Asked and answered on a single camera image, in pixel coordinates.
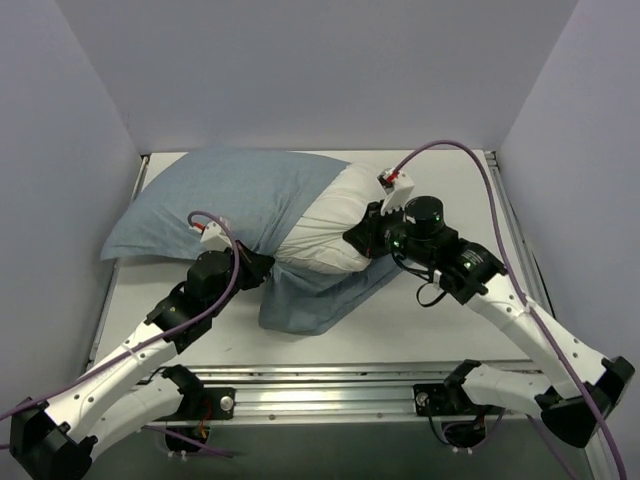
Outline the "white pillow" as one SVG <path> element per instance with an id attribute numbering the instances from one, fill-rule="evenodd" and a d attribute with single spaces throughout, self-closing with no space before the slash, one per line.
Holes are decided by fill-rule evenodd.
<path id="1" fill-rule="evenodd" d="M 372 165 L 348 164 L 296 222 L 276 250 L 276 259 L 322 274 L 365 270 L 371 260 L 347 243 L 343 234 L 364 218 L 370 203 L 383 199 L 379 173 Z"/>

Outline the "pillowcase grey outside blue inside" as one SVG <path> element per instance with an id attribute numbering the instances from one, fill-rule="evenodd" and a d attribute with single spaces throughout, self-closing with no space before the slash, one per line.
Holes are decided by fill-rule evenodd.
<path id="1" fill-rule="evenodd" d="M 209 148 L 190 152 L 157 175 L 107 237 L 104 260 L 136 256 L 193 260 L 204 250 L 187 222 L 196 210 L 225 218 L 233 236 L 275 265 L 259 325 L 297 335 L 320 335 L 395 279 L 384 256 L 361 271 L 322 274 L 291 267 L 276 250 L 311 203 L 349 162 L 287 151 Z"/>

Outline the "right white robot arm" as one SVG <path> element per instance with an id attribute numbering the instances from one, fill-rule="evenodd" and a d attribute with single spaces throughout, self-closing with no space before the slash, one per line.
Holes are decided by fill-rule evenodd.
<path id="1" fill-rule="evenodd" d="M 534 363 L 533 374 L 519 374 L 464 361 L 443 390 L 455 412 L 475 405 L 516 411 L 541 419 L 558 439 L 583 448 L 635 374 L 624 357 L 607 358 L 519 294 L 500 259 L 446 225 L 443 203 L 435 197 L 416 197 L 388 214 L 373 202 L 343 238 L 367 258 L 389 255 L 397 264 L 420 265 L 425 279 L 488 320 Z"/>

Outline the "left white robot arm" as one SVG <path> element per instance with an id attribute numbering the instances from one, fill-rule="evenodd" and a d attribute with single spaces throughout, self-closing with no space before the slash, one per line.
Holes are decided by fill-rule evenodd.
<path id="1" fill-rule="evenodd" d="M 71 387 L 16 408 L 9 453 L 33 479 L 81 479 L 105 450 L 148 423 L 199 414 L 209 404 L 203 383 L 172 361 L 235 294 L 261 286 L 274 263 L 239 241 L 202 253 L 185 280 Z"/>

